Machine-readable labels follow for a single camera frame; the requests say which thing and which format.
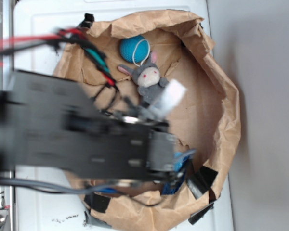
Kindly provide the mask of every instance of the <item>gray cable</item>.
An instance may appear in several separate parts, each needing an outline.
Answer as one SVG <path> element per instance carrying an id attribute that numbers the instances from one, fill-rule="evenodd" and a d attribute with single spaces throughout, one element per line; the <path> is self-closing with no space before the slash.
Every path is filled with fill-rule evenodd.
<path id="1" fill-rule="evenodd" d="M 103 185 L 96 185 L 96 186 L 91 186 L 86 189 L 72 189 L 72 188 L 67 188 L 64 186 L 60 186 L 57 184 L 51 184 L 51 183 L 46 183 L 46 182 L 41 182 L 41 181 L 36 181 L 36 180 L 26 180 L 26 179 L 17 179 L 17 178 L 0 178 L 0 185 L 11 185 L 11 186 L 16 186 L 16 187 L 26 187 L 26 188 L 47 188 L 47 189 L 52 189 L 55 190 L 54 192 L 59 192 L 59 193 L 66 193 L 66 194 L 90 194 L 96 191 L 99 191 L 104 188 L 110 187 L 108 184 L 103 184 Z"/>

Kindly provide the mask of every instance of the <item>green wire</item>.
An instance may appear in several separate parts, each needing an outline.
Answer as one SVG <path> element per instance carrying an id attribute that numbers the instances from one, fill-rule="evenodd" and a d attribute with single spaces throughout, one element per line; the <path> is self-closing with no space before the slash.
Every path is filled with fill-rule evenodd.
<path id="1" fill-rule="evenodd" d="M 102 58 L 93 50 L 91 49 L 85 49 L 86 52 L 88 52 L 90 55 L 92 55 L 94 57 L 94 59 L 99 63 L 99 65 L 103 66 L 105 71 L 107 71 L 109 73 L 109 69 L 106 65 L 106 63 L 102 60 Z"/>

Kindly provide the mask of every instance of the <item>metal bracket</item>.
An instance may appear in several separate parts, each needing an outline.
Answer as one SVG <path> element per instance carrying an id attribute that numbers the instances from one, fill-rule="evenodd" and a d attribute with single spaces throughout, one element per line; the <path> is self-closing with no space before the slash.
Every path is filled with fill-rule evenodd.
<path id="1" fill-rule="evenodd" d="M 9 209 L 0 210 L 0 231 L 12 231 L 9 215 Z"/>

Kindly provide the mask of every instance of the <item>black tape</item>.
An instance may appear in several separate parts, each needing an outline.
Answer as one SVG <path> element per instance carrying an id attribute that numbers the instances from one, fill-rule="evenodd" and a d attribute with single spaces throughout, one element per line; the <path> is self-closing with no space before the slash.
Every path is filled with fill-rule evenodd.
<path id="1" fill-rule="evenodd" d="M 92 193 L 90 195 L 86 195 L 84 202 L 95 211 L 99 213 L 105 213 L 111 198 L 106 196 L 97 195 Z"/>
<path id="2" fill-rule="evenodd" d="M 89 225 L 99 226 L 99 227 L 102 227 L 102 228 L 111 229 L 111 225 L 108 225 L 106 222 L 103 222 L 102 220 L 99 220 L 99 219 L 97 219 L 95 217 L 92 217 L 90 215 L 89 211 L 85 211 L 85 217 L 86 217 L 86 219 L 84 221 L 83 226 L 87 226 L 89 224 Z"/>
<path id="3" fill-rule="evenodd" d="M 188 219 L 188 222 L 191 223 L 192 225 L 195 225 L 197 221 L 199 221 L 203 216 L 210 210 L 214 208 L 214 202 L 211 202 L 208 204 L 206 207 L 204 207 L 202 210 L 196 212 L 193 214 L 190 219 Z"/>
<path id="4" fill-rule="evenodd" d="M 213 169 L 202 166 L 198 172 L 186 180 L 187 186 L 196 200 L 211 188 L 217 173 Z"/>
<path id="5" fill-rule="evenodd" d="M 94 22 L 93 14 L 85 13 L 85 19 L 78 26 L 90 29 L 90 27 L 92 26 L 93 22 Z"/>

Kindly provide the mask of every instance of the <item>bunny ear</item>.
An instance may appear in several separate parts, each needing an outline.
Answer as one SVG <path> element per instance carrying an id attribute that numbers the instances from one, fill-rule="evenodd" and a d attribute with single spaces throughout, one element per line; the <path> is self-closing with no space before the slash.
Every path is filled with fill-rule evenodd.
<path id="1" fill-rule="evenodd" d="M 156 54 L 155 51 L 151 51 L 149 54 L 148 62 L 150 63 L 156 63 L 156 60 L 158 59 L 158 55 Z"/>
<path id="2" fill-rule="evenodd" d="M 128 76 L 132 76 L 132 74 L 133 74 L 133 72 L 134 72 L 133 69 L 131 69 L 131 68 L 129 68 L 128 66 L 123 65 L 123 64 L 120 64 L 120 65 L 118 66 L 118 70 L 119 70 L 120 72 L 128 75 Z"/>

